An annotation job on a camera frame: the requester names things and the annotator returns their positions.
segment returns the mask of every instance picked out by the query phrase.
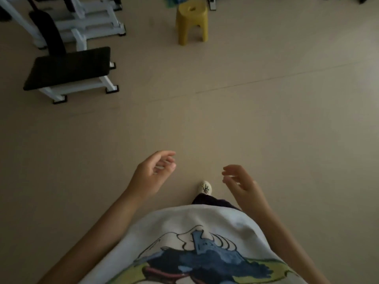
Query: hand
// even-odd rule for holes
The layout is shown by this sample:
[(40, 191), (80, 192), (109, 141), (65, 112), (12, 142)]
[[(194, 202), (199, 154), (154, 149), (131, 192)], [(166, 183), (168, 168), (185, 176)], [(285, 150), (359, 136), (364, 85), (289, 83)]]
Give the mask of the hand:
[(176, 167), (174, 151), (161, 150), (141, 162), (125, 190), (129, 196), (144, 201), (156, 194)]
[(271, 211), (262, 189), (242, 166), (225, 166), (222, 175), (222, 182), (229, 188), (242, 211), (253, 220), (257, 221), (260, 216)]

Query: white t-shirt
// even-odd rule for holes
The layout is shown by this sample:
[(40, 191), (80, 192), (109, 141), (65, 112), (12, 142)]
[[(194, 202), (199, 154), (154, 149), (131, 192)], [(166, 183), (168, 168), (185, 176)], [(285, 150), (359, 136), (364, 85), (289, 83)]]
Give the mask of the white t-shirt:
[(80, 284), (304, 284), (259, 226), (227, 207), (158, 210), (130, 226)]

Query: white shoe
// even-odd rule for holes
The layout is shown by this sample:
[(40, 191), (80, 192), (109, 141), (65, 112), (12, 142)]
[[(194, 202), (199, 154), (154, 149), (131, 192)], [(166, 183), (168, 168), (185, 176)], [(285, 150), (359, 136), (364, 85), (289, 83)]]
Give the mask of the white shoe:
[(199, 194), (204, 193), (206, 195), (211, 195), (212, 194), (212, 186), (209, 184), (208, 181), (203, 181), (201, 182), (199, 186)]

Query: forearm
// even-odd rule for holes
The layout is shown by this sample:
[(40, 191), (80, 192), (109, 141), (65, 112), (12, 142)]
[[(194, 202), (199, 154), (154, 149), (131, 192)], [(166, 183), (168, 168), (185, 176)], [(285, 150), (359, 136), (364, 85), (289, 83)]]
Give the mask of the forearm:
[(125, 191), (38, 284), (78, 283), (118, 244), (140, 203)]
[(265, 234), (272, 251), (308, 284), (330, 284), (272, 210), (261, 213), (254, 220)]

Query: left hand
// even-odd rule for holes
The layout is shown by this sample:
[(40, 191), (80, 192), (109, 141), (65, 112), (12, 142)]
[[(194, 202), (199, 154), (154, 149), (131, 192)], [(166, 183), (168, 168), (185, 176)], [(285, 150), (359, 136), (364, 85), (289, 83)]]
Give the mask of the left hand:
[(142, 201), (156, 194), (176, 168), (175, 153), (170, 150), (157, 151), (141, 162), (125, 193)]

